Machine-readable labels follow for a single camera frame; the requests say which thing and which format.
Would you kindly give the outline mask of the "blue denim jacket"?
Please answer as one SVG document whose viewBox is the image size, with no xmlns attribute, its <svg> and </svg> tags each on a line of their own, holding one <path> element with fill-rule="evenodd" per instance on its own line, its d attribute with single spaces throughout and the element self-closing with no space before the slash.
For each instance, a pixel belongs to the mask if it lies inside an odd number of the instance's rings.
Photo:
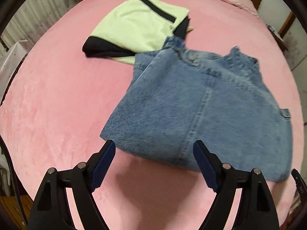
<svg viewBox="0 0 307 230">
<path fill-rule="evenodd" d="M 266 87 L 256 58 L 238 47 L 221 56 L 187 49 L 171 36 L 160 50 L 138 53 L 126 94 L 100 137 L 129 154 L 192 171 L 194 142 L 238 170 L 288 178 L 292 127 Z"/>
</svg>

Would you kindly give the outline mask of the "light green black folded garment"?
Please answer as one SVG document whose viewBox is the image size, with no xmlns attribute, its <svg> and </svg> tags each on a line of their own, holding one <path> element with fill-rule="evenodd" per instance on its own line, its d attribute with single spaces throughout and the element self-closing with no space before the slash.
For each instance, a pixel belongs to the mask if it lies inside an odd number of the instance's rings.
<svg viewBox="0 0 307 230">
<path fill-rule="evenodd" d="M 159 0 L 128 0 L 111 10 L 85 41 L 88 58 L 134 64 L 135 55 L 162 48 L 169 36 L 185 39 L 189 10 Z"/>
</svg>

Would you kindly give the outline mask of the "dark wooden nightstand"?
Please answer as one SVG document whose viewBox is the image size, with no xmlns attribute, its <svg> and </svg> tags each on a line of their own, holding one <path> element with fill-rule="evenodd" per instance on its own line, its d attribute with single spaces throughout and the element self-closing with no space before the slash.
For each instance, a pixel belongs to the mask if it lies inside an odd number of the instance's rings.
<svg viewBox="0 0 307 230">
<path fill-rule="evenodd" d="M 288 51 L 288 48 L 285 45 L 284 40 L 281 38 L 281 36 L 277 33 L 277 31 L 270 25 L 266 25 L 266 27 L 268 28 L 268 30 L 270 31 L 270 33 L 273 35 L 273 38 L 276 40 L 277 45 L 279 46 L 279 48 L 281 49 L 282 52 L 284 51 Z"/>
</svg>

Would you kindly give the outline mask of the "pink bed sheet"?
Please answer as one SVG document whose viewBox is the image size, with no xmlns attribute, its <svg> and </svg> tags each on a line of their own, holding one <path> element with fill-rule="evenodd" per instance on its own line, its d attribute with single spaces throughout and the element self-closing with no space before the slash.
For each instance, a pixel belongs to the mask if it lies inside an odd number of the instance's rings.
<svg viewBox="0 0 307 230">
<path fill-rule="evenodd" d="M 127 0 L 84 0 L 34 45 L 1 106 L 1 136 L 34 197 L 50 167 L 71 169 L 100 150 L 109 116 L 133 66 L 87 58 L 82 46 L 102 18 Z M 221 0 L 160 0 L 189 10 L 187 47 L 226 55 L 234 46 L 259 60 L 263 81 L 291 113 L 292 167 L 303 160 L 304 130 L 295 79 L 262 20 Z M 201 174 L 117 150 L 93 194 L 110 229 L 198 229 L 214 192 Z"/>
</svg>

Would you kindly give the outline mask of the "white striped curtain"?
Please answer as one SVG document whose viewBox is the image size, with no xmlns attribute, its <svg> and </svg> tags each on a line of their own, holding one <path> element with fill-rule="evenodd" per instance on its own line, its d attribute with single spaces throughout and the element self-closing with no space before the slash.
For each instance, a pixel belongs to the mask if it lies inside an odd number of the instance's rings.
<svg viewBox="0 0 307 230">
<path fill-rule="evenodd" d="M 20 40 L 32 48 L 67 11 L 67 0 L 26 0 L 1 35 L 1 55 Z"/>
</svg>

